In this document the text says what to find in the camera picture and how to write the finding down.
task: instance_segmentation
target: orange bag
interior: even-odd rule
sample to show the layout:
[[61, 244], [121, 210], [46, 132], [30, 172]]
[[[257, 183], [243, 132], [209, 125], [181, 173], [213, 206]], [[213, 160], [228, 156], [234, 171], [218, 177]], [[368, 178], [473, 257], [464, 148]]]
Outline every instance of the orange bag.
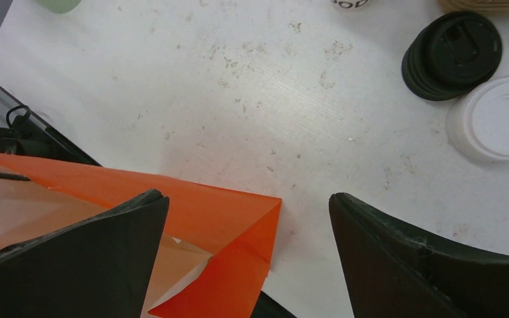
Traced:
[[108, 209], [148, 189], [160, 190], [170, 198], [164, 233], [213, 258], [196, 280], [149, 313], [250, 317], [270, 270], [281, 199], [42, 158], [0, 154], [0, 166]]

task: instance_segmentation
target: stack of black lids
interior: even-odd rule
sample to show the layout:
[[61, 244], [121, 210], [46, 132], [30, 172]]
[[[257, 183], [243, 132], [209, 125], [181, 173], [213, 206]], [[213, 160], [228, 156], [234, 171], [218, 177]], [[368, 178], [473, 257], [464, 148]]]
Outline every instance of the stack of black lids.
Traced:
[[432, 22], [411, 44], [403, 58], [403, 79], [418, 97], [445, 101], [490, 79], [501, 57], [500, 35], [487, 18], [453, 12]]

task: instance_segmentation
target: white table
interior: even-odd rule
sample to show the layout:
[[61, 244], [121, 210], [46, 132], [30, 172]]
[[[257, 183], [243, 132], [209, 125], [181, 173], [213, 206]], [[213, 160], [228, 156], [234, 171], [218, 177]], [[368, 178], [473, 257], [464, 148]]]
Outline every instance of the white table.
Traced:
[[[448, 144], [451, 103], [400, 61], [435, 1], [16, 0], [0, 85], [105, 166], [284, 198], [264, 291], [299, 318], [350, 317], [327, 211], [349, 192], [449, 239], [509, 254], [509, 163]], [[509, 18], [497, 73], [509, 75]]]

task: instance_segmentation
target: white cup lid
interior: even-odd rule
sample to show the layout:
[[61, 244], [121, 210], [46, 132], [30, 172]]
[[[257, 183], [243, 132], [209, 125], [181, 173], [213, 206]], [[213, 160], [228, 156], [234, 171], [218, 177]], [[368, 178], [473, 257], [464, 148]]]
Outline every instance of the white cup lid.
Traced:
[[469, 124], [478, 146], [509, 157], [509, 82], [485, 92], [473, 107]]

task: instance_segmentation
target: cup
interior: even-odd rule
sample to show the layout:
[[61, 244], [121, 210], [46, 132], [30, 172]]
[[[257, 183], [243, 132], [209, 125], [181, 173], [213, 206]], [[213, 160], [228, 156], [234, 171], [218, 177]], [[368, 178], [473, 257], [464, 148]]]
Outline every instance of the cup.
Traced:
[[370, 0], [331, 0], [331, 2], [342, 11], [355, 11], [368, 5]]

